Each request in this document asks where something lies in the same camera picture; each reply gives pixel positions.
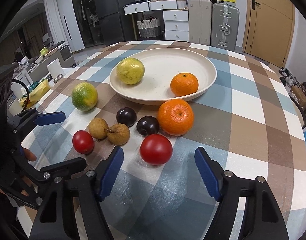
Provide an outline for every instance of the green citrus fruit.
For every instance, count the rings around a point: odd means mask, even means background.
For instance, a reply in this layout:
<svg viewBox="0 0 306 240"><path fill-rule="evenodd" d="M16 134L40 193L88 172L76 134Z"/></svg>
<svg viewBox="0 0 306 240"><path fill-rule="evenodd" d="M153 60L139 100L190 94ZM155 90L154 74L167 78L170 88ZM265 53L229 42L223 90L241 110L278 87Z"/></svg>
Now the green citrus fruit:
<svg viewBox="0 0 306 240"><path fill-rule="evenodd" d="M82 82L73 88L72 104L81 111L92 109L97 103L97 90L87 82Z"/></svg>
<svg viewBox="0 0 306 240"><path fill-rule="evenodd" d="M144 76L144 65L136 58L128 57L117 64L117 77L127 85L134 85Z"/></svg>

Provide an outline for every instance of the wooden door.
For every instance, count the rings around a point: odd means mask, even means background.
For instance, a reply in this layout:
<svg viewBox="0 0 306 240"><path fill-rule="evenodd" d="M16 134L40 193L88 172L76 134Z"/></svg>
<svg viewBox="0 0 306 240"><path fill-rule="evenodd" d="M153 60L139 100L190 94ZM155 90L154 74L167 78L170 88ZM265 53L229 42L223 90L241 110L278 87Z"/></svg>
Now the wooden door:
<svg viewBox="0 0 306 240"><path fill-rule="evenodd" d="M245 52L278 67L286 61L293 33L290 0L251 0Z"/></svg>

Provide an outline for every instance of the drawer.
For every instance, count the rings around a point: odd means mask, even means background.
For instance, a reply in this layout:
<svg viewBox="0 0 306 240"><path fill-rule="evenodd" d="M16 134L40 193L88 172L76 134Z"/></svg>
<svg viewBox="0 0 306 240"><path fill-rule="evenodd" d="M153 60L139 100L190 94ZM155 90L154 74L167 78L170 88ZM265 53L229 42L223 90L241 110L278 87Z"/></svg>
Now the drawer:
<svg viewBox="0 0 306 240"><path fill-rule="evenodd" d="M137 12L146 12L146 11L149 11L149 3L147 2L135 3L124 7L125 15Z"/></svg>
<svg viewBox="0 0 306 240"><path fill-rule="evenodd" d="M185 21L188 22L188 11L163 11L165 21Z"/></svg>
<svg viewBox="0 0 306 240"><path fill-rule="evenodd" d="M184 21L165 21L165 30L188 32L188 22Z"/></svg>
<svg viewBox="0 0 306 240"><path fill-rule="evenodd" d="M161 0L161 1L152 1L150 2L150 10L169 10L177 9L176 0Z"/></svg>
<svg viewBox="0 0 306 240"><path fill-rule="evenodd" d="M167 41L188 41L188 32L165 31L165 40Z"/></svg>

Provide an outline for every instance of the cable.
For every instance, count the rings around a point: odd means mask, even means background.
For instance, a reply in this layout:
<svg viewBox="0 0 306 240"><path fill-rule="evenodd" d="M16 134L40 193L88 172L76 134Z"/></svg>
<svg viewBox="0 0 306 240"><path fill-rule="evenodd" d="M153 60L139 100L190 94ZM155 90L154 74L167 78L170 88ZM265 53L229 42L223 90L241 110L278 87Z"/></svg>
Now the cable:
<svg viewBox="0 0 306 240"><path fill-rule="evenodd" d="M18 84L20 84L20 85L23 86L23 87L25 88L25 90L26 90L27 98L26 98L26 100L25 100L26 103L25 103L25 105L24 105L24 107L23 107L23 109L22 109L22 111L21 111L21 113L22 113L22 112L24 112L24 111L26 110L26 107L28 106L28 103L29 103L29 94L30 94L30 92L29 92L28 88L26 87L26 84L24 84L22 81L17 80L17 79L12 79L11 82L12 82L12 83L18 83Z"/></svg>

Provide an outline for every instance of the curtain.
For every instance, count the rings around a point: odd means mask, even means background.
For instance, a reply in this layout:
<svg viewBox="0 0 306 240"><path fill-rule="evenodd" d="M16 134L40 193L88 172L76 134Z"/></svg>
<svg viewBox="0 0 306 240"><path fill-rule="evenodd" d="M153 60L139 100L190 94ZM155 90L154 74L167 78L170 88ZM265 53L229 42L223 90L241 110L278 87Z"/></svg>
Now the curtain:
<svg viewBox="0 0 306 240"><path fill-rule="evenodd" d="M44 7L54 43L67 41L56 0L44 0Z"/></svg>
<svg viewBox="0 0 306 240"><path fill-rule="evenodd" d="M21 46L18 31L13 31L0 43L0 67L15 60L14 52Z"/></svg>
<svg viewBox="0 0 306 240"><path fill-rule="evenodd" d="M29 46L32 57L40 56L40 51L44 48L42 37L48 31L43 14L40 13L22 25L26 43Z"/></svg>

